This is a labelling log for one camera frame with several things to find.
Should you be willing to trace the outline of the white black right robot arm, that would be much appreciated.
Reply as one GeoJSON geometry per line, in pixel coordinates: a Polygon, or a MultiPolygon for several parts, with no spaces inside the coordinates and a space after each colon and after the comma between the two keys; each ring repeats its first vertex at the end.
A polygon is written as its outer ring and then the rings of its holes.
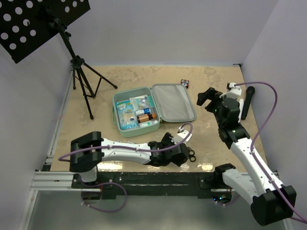
{"type": "Polygon", "coordinates": [[[197,105],[210,100],[205,107],[213,113],[222,142],[241,161],[248,175],[241,173],[231,164],[217,166],[213,172],[214,184],[219,188],[234,189],[250,205],[254,219],[266,226],[291,218],[294,213],[296,191],[284,183],[269,169],[255,148],[252,139],[239,122],[241,95],[239,87],[228,89],[226,93],[210,87],[199,93],[197,105]]]}

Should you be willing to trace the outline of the black handled scissors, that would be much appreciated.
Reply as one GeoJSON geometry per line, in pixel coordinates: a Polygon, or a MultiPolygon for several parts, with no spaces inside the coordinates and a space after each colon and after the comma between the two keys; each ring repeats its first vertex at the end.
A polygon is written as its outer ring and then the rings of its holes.
{"type": "Polygon", "coordinates": [[[190,162],[195,162],[196,161],[195,151],[190,147],[188,147],[188,150],[189,150],[188,158],[190,162]]]}

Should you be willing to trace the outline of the white gauze pack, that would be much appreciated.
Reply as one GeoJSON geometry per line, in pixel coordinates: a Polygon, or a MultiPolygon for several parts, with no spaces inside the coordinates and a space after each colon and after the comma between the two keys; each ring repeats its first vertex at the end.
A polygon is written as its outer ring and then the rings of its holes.
{"type": "Polygon", "coordinates": [[[137,97],[131,97],[130,102],[134,105],[137,105],[139,107],[146,107],[148,104],[147,96],[141,95],[137,97]]]}

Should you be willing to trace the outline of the black music stand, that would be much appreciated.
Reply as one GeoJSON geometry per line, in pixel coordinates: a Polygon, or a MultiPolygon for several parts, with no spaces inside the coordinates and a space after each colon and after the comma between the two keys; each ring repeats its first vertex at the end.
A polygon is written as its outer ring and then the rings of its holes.
{"type": "Polygon", "coordinates": [[[87,0],[2,0],[0,2],[0,44],[19,63],[43,44],[60,35],[71,56],[74,80],[79,80],[90,119],[93,119],[89,98],[95,98],[98,90],[92,90],[82,69],[87,67],[100,80],[107,78],[75,54],[70,43],[68,25],[91,9],[87,0]]]}

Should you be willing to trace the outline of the brown bottle orange cap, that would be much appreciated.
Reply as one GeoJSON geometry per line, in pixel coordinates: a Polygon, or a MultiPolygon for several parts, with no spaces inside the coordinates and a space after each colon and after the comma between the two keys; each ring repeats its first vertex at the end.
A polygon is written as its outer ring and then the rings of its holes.
{"type": "Polygon", "coordinates": [[[152,119],[156,119],[156,114],[143,114],[143,115],[137,116],[138,123],[147,122],[152,119]]]}

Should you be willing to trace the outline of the black microphone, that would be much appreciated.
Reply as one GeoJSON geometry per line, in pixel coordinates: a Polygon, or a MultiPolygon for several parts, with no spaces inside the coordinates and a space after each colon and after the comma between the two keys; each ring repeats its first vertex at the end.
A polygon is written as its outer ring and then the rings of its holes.
{"type": "Polygon", "coordinates": [[[255,88],[253,86],[248,86],[246,89],[246,97],[243,104],[241,120],[245,120],[248,115],[249,107],[254,93],[255,93],[255,88]]]}

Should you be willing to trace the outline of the blue cotton swab bag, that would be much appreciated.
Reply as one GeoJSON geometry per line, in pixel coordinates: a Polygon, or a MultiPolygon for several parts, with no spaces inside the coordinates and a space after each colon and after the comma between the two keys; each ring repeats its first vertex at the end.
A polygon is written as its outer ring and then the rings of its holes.
{"type": "Polygon", "coordinates": [[[130,100],[116,102],[116,110],[121,130],[138,127],[137,117],[130,100]]]}

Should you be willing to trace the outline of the white microphone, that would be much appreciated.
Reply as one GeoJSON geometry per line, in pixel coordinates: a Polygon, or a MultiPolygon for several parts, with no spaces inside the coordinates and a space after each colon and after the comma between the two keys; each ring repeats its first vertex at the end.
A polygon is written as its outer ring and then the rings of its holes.
{"type": "Polygon", "coordinates": [[[240,99],[239,100],[239,116],[238,116],[238,121],[239,122],[241,121],[243,107],[244,107],[244,99],[240,99]]]}

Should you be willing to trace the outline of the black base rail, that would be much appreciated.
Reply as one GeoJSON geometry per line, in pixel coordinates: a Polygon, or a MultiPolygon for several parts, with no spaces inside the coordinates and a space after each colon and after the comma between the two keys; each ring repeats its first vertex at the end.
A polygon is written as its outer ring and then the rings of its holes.
{"type": "Polygon", "coordinates": [[[86,185],[74,174],[71,186],[85,190],[100,183],[108,183],[97,187],[103,199],[124,195],[113,183],[123,186],[129,196],[196,196],[221,202],[236,197],[235,191],[216,181],[212,172],[99,172],[97,180],[86,185]]]}

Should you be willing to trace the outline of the white plastic bottle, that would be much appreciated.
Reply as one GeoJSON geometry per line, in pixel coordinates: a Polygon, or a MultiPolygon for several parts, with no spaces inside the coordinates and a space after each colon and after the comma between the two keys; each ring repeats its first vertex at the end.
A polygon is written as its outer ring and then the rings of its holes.
{"type": "Polygon", "coordinates": [[[149,127],[149,126],[155,125],[157,123],[158,123],[157,120],[149,120],[147,122],[139,123],[139,125],[140,125],[140,127],[149,127]]]}

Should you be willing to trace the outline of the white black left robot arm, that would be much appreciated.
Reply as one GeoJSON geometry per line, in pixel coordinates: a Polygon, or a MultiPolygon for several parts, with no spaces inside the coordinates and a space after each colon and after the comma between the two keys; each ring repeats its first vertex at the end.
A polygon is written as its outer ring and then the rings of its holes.
{"type": "Polygon", "coordinates": [[[130,144],[101,138],[100,132],[92,132],[71,142],[70,172],[78,173],[89,188],[99,184],[97,165],[105,161],[128,161],[153,167],[165,167],[170,163],[181,166],[196,160],[195,151],[187,146],[192,134],[180,129],[172,136],[165,133],[160,142],[130,144]]]}

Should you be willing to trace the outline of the mint green medicine case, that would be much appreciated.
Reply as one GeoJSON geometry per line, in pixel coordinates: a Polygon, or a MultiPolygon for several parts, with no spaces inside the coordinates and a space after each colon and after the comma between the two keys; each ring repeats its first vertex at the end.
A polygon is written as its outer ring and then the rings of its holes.
{"type": "MultiPolygon", "coordinates": [[[[138,109],[132,103],[134,112],[138,109]]],[[[125,138],[143,135],[159,129],[162,121],[171,123],[191,122],[197,118],[195,109],[190,100],[187,89],[181,84],[154,84],[151,88],[140,87],[122,91],[113,96],[113,121],[117,124],[120,134],[125,138]],[[130,100],[131,97],[141,95],[151,96],[153,107],[151,114],[156,114],[158,123],[152,126],[120,129],[116,102],[130,100]]]]}

